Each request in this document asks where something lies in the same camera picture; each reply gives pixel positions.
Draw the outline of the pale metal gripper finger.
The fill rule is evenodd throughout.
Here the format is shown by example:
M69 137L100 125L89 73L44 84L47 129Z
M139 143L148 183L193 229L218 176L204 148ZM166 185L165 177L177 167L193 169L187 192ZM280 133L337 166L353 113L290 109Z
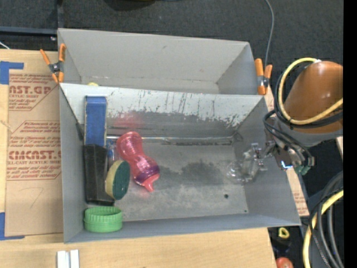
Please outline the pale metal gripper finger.
M246 178L255 179L259 172L265 172L268 168L262 160L250 160L248 161Z
M243 152L244 159L262 159L262 148L259 143L251 143Z

